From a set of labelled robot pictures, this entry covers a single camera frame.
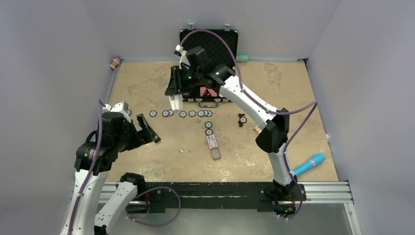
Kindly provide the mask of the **white stapler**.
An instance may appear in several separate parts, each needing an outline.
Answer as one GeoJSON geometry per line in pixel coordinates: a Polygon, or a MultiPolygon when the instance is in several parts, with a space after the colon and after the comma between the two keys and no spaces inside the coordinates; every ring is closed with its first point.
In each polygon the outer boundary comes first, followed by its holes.
{"type": "Polygon", "coordinates": [[[171,110],[179,111],[183,109],[183,95],[182,94],[169,95],[168,98],[169,98],[171,110]]]}

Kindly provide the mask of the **staple box with clear lid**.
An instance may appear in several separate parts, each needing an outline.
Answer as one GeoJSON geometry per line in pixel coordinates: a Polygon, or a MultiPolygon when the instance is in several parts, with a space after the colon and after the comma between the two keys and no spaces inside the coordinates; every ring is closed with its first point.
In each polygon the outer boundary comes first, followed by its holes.
{"type": "Polygon", "coordinates": [[[214,135],[206,136],[207,143],[209,146],[210,154],[213,160],[221,159],[221,153],[219,150],[219,146],[214,135]]]}

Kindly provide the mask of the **black stapler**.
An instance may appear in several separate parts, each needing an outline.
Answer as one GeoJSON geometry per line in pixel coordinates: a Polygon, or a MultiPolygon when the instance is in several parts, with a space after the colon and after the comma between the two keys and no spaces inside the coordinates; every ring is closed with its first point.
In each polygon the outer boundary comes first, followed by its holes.
{"type": "Polygon", "coordinates": [[[150,136],[154,143],[159,143],[161,141],[161,138],[159,137],[159,135],[153,131],[150,132],[150,136]]]}

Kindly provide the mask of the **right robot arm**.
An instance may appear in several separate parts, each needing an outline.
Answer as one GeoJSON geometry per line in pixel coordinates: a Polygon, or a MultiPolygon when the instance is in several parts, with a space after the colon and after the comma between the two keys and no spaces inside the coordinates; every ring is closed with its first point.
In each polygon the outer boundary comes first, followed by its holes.
{"type": "Polygon", "coordinates": [[[224,64],[215,65],[202,47],[185,50],[177,45],[174,51],[179,64],[172,67],[165,95],[171,109],[183,109],[183,94],[195,86],[204,86],[229,99],[247,114],[260,128],[255,139],[257,146],[269,156],[273,169],[274,194],[280,199],[292,196],[300,189],[289,164],[287,148],[291,112],[277,109],[261,99],[245,84],[239,70],[224,64]]]}

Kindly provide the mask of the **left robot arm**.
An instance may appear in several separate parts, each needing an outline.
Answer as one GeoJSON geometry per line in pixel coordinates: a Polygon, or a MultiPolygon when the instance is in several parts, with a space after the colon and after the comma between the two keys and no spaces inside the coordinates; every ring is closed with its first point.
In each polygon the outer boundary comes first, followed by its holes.
{"type": "Polygon", "coordinates": [[[101,209],[98,207],[104,184],[119,153],[160,141],[143,114],[137,115],[137,121],[139,131],[122,113],[103,113],[98,118],[97,130],[78,147],[74,192],[61,234],[109,235],[128,203],[145,196],[144,176],[125,173],[115,193],[101,209]]]}

